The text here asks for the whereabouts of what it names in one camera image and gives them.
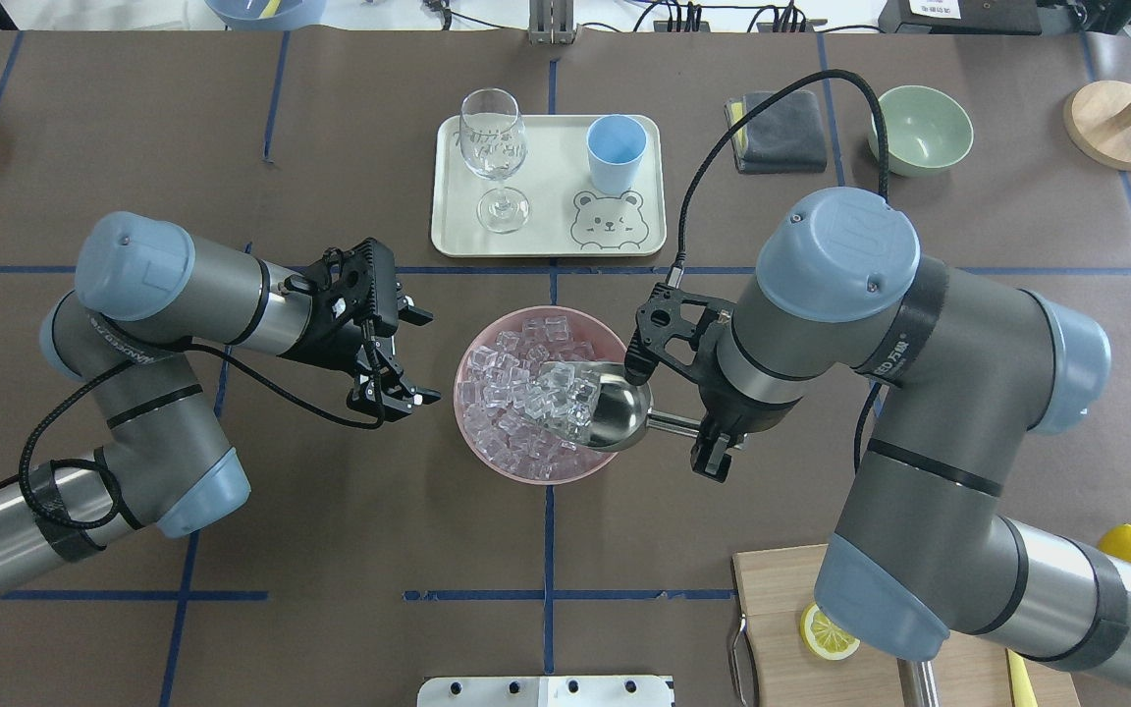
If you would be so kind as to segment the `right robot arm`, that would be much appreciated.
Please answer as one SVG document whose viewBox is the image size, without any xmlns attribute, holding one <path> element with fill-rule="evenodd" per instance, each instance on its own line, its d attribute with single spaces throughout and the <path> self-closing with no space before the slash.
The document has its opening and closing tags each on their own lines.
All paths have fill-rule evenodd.
<svg viewBox="0 0 1131 707">
<path fill-rule="evenodd" d="M 903 661 L 962 632 L 1131 687 L 1131 564 L 996 511 L 1024 436 L 1103 393 L 1095 319 L 923 255 L 883 197 L 835 187 L 791 207 L 737 301 L 651 291 L 625 377 L 659 365 L 696 383 L 692 466 L 717 480 L 831 367 L 888 386 L 814 586 L 836 626 Z"/>
</svg>

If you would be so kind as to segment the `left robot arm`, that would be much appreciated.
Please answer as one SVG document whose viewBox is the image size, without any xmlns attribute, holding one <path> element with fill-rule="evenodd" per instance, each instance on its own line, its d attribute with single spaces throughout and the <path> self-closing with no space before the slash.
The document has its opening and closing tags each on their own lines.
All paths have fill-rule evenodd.
<svg viewBox="0 0 1131 707">
<path fill-rule="evenodd" d="M 0 483 L 0 596 L 98 555 L 144 527 L 183 537 L 247 502 L 238 449 L 189 354 L 259 351 L 348 376 L 346 404 L 375 429 L 439 400 L 395 357 L 403 324 L 428 325 L 377 239 L 329 247 L 304 270 L 118 212 L 85 239 L 75 287 L 38 331 L 80 381 L 38 422 Z"/>
</svg>

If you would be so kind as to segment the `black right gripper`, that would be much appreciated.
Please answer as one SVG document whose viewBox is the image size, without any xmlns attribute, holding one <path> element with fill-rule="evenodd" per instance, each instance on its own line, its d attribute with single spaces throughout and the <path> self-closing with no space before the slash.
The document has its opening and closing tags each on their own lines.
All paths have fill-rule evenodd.
<svg viewBox="0 0 1131 707">
<path fill-rule="evenodd" d="M 634 314 L 634 331 L 625 350 L 624 379 L 640 386 L 657 367 L 699 386 L 718 386 L 723 379 L 717 348 L 735 301 L 691 294 L 670 285 L 655 285 Z M 691 468 L 700 477 L 724 483 L 731 465 L 729 449 L 737 437 L 714 417 L 703 417 L 691 449 Z"/>
</svg>

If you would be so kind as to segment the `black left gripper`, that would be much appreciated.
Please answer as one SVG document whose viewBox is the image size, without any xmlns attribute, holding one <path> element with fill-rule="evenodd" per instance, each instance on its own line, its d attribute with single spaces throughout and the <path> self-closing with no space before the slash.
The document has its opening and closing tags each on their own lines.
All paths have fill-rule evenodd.
<svg viewBox="0 0 1131 707">
<path fill-rule="evenodd" d="M 434 313 L 397 295 L 394 252 L 374 238 L 349 250 L 328 247 L 301 273 L 282 282 L 283 294 L 305 296 L 308 317 L 296 343 L 280 354 L 305 365 L 354 372 L 347 407 L 397 421 L 441 400 L 441 393 L 414 385 L 394 355 L 399 321 L 434 322 Z"/>
</svg>

